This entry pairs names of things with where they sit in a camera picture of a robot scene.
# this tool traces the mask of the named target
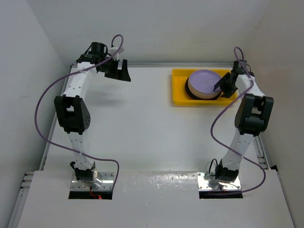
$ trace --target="yellow container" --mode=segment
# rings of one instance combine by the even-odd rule
[[[173,103],[177,106],[200,106],[200,105],[223,105],[227,106],[237,97],[234,93],[230,98],[219,97],[216,100],[193,100],[185,90],[187,78],[196,70],[200,69],[173,69],[172,70],[172,95]],[[208,69],[223,77],[230,70]]]

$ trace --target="yellow bin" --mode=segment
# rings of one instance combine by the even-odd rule
[[[234,93],[230,98],[219,97],[216,100],[193,100],[186,93],[185,83],[187,78],[196,70],[201,69],[173,69],[172,70],[172,95],[173,103],[177,106],[200,106],[200,105],[223,105],[227,106],[237,97]],[[230,70],[208,69],[218,73],[223,77]]]

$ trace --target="gray wall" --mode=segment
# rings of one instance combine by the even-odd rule
[[[226,62],[247,48],[268,0],[27,0],[65,64],[125,37],[132,62]]]
[[[25,0],[0,1],[0,227],[7,226],[25,171],[39,168],[45,143],[34,110],[43,90],[66,72]],[[54,117],[50,91],[39,124],[48,134]]]
[[[246,53],[259,87],[275,100],[263,134],[296,227],[304,227],[304,1],[272,0]]]

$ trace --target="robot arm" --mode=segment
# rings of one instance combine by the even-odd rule
[[[215,179],[222,182],[235,181],[248,146],[256,136],[266,130],[270,118],[274,100],[260,91],[255,83],[254,74],[251,73],[251,75],[252,79],[249,79],[236,61],[231,74],[228,73],[221,79],[222,82],[220,80],[217,83],[224,93],[223,96],[226,97],[232,95],[237,88],[240,93],[247,90],[251,86],[251,80],[254,83],[253,87],[242,98],[235,118],[236,132],[230,145],[230,148],[240,153],[241,156],[228,150],[216,167]]]
[[[106,45],[93,42],[91,51],[88,54],[82,54],[77,60],[77,70],[80,73],[74,76],[62,96],[56,96],[54,100],[59,125],[67,133],[73,149],[80,151],[80,153],[74,153],[75,161],[70,165],[75,171],[77,180],[84,182],[95,182],[95,162],[83,155],[83,153],[89,154],[87,132],[91,117],[85,105],[85,97],[90,81],[98,71],[104,72],[105,77],[113,79],[128,82],[131,79],[127,70],[127,60],[124,59],[122,69],[118,69],[118,56],[99,67],[84,72],[82,70],[105,60],[107,54],[111,55],[117,49],[118,47],[111,47],[108,50]]]

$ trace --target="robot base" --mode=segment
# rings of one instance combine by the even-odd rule
[[[239,177],[237,177],[232,183],[224,183],[214,179],[214,176],[211,175],[207,172],[197,173],[200,199],[243,198]]]
[[[70,187],[69,199],[112,199],[112,187],[114,182],[114,173],[97,172],[96,182],[82,182],[77,180],[73,173]]]

